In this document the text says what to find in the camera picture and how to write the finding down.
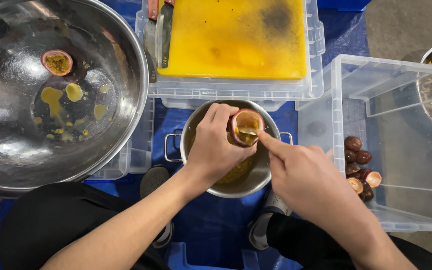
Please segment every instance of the black pants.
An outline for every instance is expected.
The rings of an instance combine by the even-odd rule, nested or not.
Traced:
[[[130,207],[126,200],[78,182],[45,185],[18,199],[1,224],[3,270],[38,270],[56,252]],[[432,269],[432,253],[392,237],[419,268]],[[274,214],[267,229],[269,246],[305,269],[355,269],[350,256],[316,225]],[[133,270],[169,270],[151,246]]]

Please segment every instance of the pot handle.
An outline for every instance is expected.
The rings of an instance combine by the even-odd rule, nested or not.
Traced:
[[[182,159],[169,159],[168,158],[168,138],[172,137],[172,136],[181,136],[181,134],[167,134],[166,137],[164,137],[164,159],[170,163],[178,163],[178,162],[182,162]]]
[[[279,132],[279,135],[287,135],[289,137],[289,144],[293,144],[293,136],[289,132]]]

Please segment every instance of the person's left hand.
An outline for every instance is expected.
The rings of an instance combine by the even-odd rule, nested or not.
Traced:
[[[238,111],[238,107],[213,103],[196,127],[196,138],[184,167],[199,178],[195,183],[199,192],[197,195],[205,192],[245,158],[256,153],[257,144],[239,147],[228,141],[226,126],[230,116]]]

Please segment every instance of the yellow cutting board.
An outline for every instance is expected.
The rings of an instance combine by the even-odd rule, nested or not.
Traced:
[[[176,0],[162,76],[306,76],[303,0]]]

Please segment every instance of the empty passion fruit shell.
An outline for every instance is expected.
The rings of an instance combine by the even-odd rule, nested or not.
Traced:
[[[65,76],[73,68],[73,59],[63,50],[52,49],[43,52],[41,55],[41,64],[52,75]]]
[[[228,122],[228,130],[234,142],[241,147],[250,147],[259,141],[255,134],[240,132],[241,129],[261,130],[265,129],[265,121],[258,112],[243,108],[237,111]]]

